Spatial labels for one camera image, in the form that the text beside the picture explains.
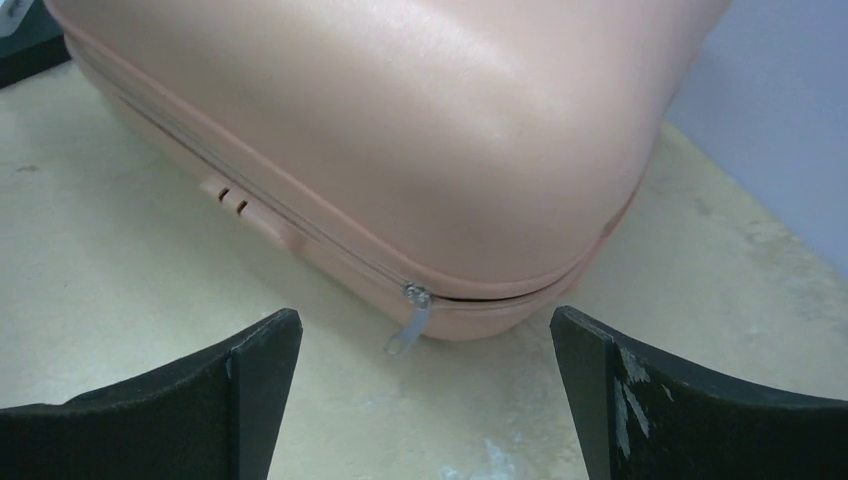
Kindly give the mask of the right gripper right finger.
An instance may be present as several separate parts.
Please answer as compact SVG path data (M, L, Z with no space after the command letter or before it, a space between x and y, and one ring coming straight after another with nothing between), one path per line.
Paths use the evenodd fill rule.
M735 378L571 307L550 321L592 479L843 479L847 404Z

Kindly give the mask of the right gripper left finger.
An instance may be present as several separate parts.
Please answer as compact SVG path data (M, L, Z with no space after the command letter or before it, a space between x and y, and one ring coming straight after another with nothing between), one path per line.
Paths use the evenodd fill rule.
M1 412L5 479L266 479L303 335L281 309L61 404Z

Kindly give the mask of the pink suitcase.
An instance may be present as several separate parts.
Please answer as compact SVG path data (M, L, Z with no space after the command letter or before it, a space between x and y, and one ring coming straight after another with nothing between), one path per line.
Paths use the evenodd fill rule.
M50 1L82 74L222 210L476 340L579 280L726 1Z

